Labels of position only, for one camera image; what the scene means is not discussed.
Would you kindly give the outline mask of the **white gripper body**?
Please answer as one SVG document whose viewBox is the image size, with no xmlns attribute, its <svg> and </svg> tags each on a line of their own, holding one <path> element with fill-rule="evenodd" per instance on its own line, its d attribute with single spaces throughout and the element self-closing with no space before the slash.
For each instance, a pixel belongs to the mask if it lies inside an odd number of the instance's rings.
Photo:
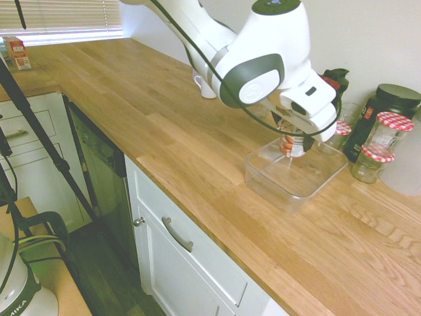
<svg viewBox="0 0 421 316">
<path fill-rule="evenodd" d="M 277 89 L 262 104 L 318 142 L 325 142 L 336 130 L 335 96 L 335 90 L 311 70 L 301 85 Z"/>
</svg>

